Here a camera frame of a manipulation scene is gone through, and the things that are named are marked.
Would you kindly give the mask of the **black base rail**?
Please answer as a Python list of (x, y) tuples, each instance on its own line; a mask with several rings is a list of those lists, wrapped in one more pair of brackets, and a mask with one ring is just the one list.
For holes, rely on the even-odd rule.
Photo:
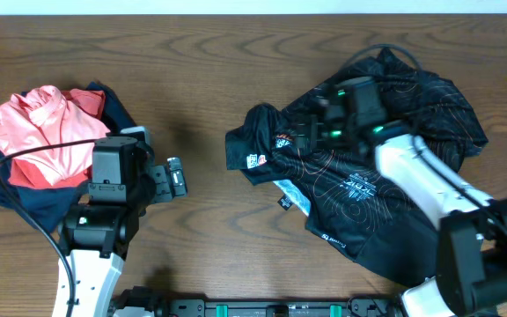
[(209, 300), (164, 297), (135, 286), (113, 299), (107, 317), (404, 317), (395, 299)]

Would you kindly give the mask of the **black patterned cycling jersey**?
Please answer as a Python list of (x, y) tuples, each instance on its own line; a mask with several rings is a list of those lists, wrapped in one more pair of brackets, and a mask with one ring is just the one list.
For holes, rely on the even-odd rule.
[(272, 182), (306, 215), (308, 231), (369, 271), (412, 287), (436, 271), (437, 230), (372, 163), (349, 150), (303, 151), (293, 121), (318, 105), (329, 85), (373, 77), (390, 115), (418, 124), (419, 135), (451, 169), (481, 153), (487, 137), (457, 86), (413, 69), (383, 49), (341, 68), (283, 109), (251, 108), (225, 136), (226, 165), (253, 184)]

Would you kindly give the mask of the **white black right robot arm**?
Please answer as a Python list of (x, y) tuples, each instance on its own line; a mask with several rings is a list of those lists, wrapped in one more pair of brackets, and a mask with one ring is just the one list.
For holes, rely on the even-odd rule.
[(507, 199), (461, 179), (415, 129), (388, 116), (377, 83), (357, 77), (325, 89), (293, 124), (297, 147), (351, 148), (374, 159), (439, 233), (436, 275), (403, 292), (391, 316), (472, 316), (507, 302)]

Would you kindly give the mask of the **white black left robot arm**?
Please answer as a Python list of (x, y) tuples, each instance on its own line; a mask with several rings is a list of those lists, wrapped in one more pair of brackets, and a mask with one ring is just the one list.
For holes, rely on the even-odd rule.
[(187, 195), (179, 158), (156, 165), (142, 126), (111, 133), (94, 144), (87, 203), (74, 203), (58, 226), (59, 264), (54, 316), (167, 316), (153, 290), (133, 287), (113, 297), (148, 206)]

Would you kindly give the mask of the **navy blue garment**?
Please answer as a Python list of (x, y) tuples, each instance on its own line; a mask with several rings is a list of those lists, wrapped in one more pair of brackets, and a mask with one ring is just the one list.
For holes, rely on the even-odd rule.
[[(87, 89), (105, 94), (104, 114), (101, 120), (112, 132), (118, 133), (122, 129), (136, 126), (135, 121), (111, 88), (101, 83), (91, 82)], [(0, 159), (3, 157), (3, 153), (0, 152)], [(8, 188), (31, 216), (49, 232), (57, 227), (69, 207), (87, 192), (87, 187), (82, 185), (57, 189), (31, 189), (10, 184)], [(13, 207), (1, 186), (0, 206), (7, 209)]]

